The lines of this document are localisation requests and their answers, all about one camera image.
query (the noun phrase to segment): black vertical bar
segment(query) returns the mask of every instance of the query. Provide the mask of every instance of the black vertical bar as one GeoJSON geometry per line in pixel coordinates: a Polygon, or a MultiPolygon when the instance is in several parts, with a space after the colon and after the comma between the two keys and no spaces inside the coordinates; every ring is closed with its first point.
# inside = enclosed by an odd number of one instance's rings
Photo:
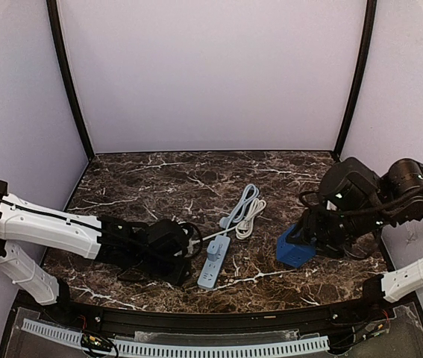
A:
{"type": "Polygon", "coordinates": [[[351,127],[355,106],[359,98],[360,86],[362,85],[363,73],[366,69],[367,57],[369,56],[370,40],[374,28],[375,11],[377,10],[377,0],[367,0],[366,16],[363,22],[362,38],[360,39],[359,55],[355,66],[354,79],[352,80],[351,92],[345,108],[344,118],[337,137],[334,154],[340,156],[344,148],[348,130],[351,127]]]}
{"type": "Polygon", "coordinates": [[[75,92],[69,61],[67,60],[67,54],[65,51],[65,44],[63,42],[57,0],[47,0],[47,9],[52,37],[54,38],[55,52],[57,53],[63,85],[65,86],[67,98],[69,99],[70,109],[72,110],[78,135],[82,141],[85,153],[87,154],[88,159],[92,160],[95,153],[93,152],[92,143],[90,142],[89,134],[87,133],[87,128],[85,127],[84,117],[82,116],[80,106],[78,105],[77,93],[75,92]]]}

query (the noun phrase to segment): dark marble surface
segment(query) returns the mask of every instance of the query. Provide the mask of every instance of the dark marble surface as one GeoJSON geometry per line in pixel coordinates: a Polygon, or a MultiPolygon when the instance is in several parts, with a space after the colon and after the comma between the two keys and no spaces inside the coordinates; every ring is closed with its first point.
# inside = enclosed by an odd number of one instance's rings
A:
{"type": "MultiPolygon", "coordinates": [[[[69,207],[77,214],[118,216],[152,223],[171,218],[197,224],[204,236],[254,183],[267,201],[248,241],[231,234],[217,289],[196,286],[205,250],[183,287],[143,280],[134,271],[50,249],[44,268],[62,277],[72,299],[127,310],[173,313],[243,313],[286,310],[358,298],[362,282],[386,271],[380,252],[363,261],[314,257],[300,269],[275,259],[276,239],[301,215],[297,194],[315,189],[333,164],[326,152],[186,152],[98,155],[69,207]]],[[[369,245],[370,238],[360,240],[369,245]]]]}

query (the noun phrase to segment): white wall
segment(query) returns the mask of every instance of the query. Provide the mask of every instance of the white wall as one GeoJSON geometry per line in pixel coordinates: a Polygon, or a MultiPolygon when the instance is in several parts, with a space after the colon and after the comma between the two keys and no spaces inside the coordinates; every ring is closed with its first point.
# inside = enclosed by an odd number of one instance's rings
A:
{"type": "MultiPolygon", "coordinates": [[[[423,0],[386,0],[377,16],[363,86],[343,157],[383,174],[393,162],[423,162],[423,0]]],[[[423,255],[423,222],[384,232],[397,268],[423,255]]],[[[423,306],[423,289],[418,292],[423,306]]]]}
{"type": "Polygon", "coordinates": [[[97,152],[334,147],[365,0],[59,2],[97,152]]]}
{"type": "MultiPolygon", "coordinates": [[[[45,1],[0,0],[0,179],[62,209],[86,157],[63,89],[45,1]]],[[[36,259],[41,248],[28,246],[36,259]]],[[[0,340],[16,287],[0,273],[0,340]]]]}

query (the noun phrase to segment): blue box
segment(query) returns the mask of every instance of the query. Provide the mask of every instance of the blue box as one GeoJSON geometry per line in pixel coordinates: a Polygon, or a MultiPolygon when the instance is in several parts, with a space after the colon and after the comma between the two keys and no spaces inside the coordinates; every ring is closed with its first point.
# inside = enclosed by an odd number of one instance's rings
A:
{"type": "Polygon", "coordinates": [[[286,236],[291,232],[291,226],[279,236],[276,258],[280,263],[299,268],[316,255],[316,248],[311,245],[294,245],[286,242],[286,236]]]}

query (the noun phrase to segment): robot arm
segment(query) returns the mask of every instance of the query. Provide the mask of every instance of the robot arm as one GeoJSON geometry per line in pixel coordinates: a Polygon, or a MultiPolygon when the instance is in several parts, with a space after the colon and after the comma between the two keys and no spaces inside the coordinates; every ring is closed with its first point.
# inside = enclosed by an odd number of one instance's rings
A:
{"type": "Polygon", "coordinates": [[[7,183],[0,181],[0,270],[44,306],[67,301],[69,288],[43,271],[17,241],[59,248],[124,270],[133,267],[181,285],[189,276],[191,257],[186,255],[195,232],[201,236],[195,225],[167,219],[148,226],[63,213],[8,194],[7,183]]]}
{"type": "MultiPolygon", "coordinates": [[[[307,209],[286,242],[312,245],[317,254],[341,258],[365,233],[423,219],[423,165],[399,160],[380,178],[359,160],[348,158],[328,170],[318,192],[303,192],[300,199],[307,209]],[[316,204],[307,202],[309,194],[317,195],[316,204]],[[335,210],[328,209],[329,202],[335,210]]],[[[421,287],[423,258],[380,277],[380,294],[389,302],[421,287]]]]}

